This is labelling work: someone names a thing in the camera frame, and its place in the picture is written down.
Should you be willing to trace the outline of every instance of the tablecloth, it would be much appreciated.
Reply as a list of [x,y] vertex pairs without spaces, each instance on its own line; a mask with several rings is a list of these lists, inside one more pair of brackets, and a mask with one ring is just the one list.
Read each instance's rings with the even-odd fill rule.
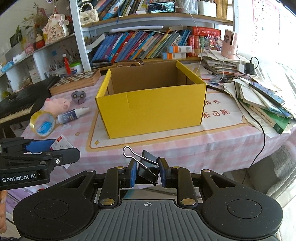
[[[79,106],[71,104],[73,109],[90,107],[91,112],[73,122],[58,127],[48,137],[48,139],[57,138],[60,134],[63,134],[73,146],[80,150],[80,160],[77,163],[71,164],[68,169],[55,167],[51,173],[51,182],[49,184],[10,190],[9,193],[15,198],[9,204],[11,208],[13,208],[17,200],[21,200],[25,196],[36,192],[39,188],[51,186],[84,170],[94,169],[97,173],[104,173],[112,167],[127,166],[130,160],[127,160],[122,155],[124,144],[109,145],[99,150],[92,150],[89,146],[91,139],[89,132],[91,128],[96,127],[93,125],[97,125],[97,119],[100,118],[95,103],[95,95],[103,78],[102,76],[96,85],[81,89],[87,94],[85,103]],[[71,93],[72,91],[69,91],[52,98],[71,98]],[[206,105],[211,105],[212,107],[215,104],[217,104],[215,99],[207,99]],[[234,113],[239,113],[239,110],[235,110],[235,107],[232,108]],[[220,115],[227,113],[219,108],[218,105],[216,109]],[[195,133],[135,143],[129,143],[127,138],[126,143],[132,146],[136,153],[141,154],[142,150],[147,150],[154,156],[165,157],[170,166],[182,166],[188,168],[190,172],[199,173],[202,169],[211,169],[218,173],[223,173],[249,167],[263,146],[263,134],[255,127],[248,125],[243,118],[241,123],[230,125],[227,128],[213,127],[209,129],[207,127],[205,129],[204,125],[207,123],[207,119],[217,117],[217,114],[215,116],[212,112],[214,111],[204,114],[203,123],[200,127],[202,129]],[[295,135],[294,130],[291,130],[292,134],[282,134],[274,138],[266,137],[266,146],[256,161],[275,152],[291,135]],[[26,139],[40,139],[29,127],[26,128],[22,136]]]

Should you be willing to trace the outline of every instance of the chessboard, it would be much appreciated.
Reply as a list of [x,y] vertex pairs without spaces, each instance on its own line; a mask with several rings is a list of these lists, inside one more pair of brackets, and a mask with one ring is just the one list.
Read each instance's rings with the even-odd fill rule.
[[51,95],[57,95],[67,91],[77,90],[80,88],[93,86],[101,77],[99,70],[92,70],[89,72],[66,77],[52,86],[49,91]]

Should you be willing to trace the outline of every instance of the tape roll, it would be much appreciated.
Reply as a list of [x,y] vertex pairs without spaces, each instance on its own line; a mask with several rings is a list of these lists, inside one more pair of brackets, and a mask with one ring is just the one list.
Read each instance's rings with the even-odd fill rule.
[[52,113],[40,110],[35,112],[30,119],[30,127],[33,132],[41,137],[49,136],[56,125],[55,117]]

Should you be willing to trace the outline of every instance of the smartphone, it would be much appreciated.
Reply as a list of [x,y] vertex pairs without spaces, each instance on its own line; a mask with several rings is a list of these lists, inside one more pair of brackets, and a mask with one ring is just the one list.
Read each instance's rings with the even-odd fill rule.
[[249,86],[251,86],[253,89],[257,90],[260,94],[262,94],[270,102],[274,103],[276,106],[282,106],[285,103],[285,101],[281,97],[277,96],[271,90],[265,88],[264,86],[260,85],[259,83],[252,82],[252,83],[249,83]]
[[148,13],[158,12],[175,12],[175,2],[156,2],[149,3],[147,7]]

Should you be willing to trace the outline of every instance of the pink pig plush toy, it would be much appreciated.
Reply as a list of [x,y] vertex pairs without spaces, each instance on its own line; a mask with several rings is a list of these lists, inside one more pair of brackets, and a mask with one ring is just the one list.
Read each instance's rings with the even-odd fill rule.
[[47,98],[44,102],[44,110],[50,112],[56,118],[59,114],[63,114],[70,109],[70,101],[64,98]]

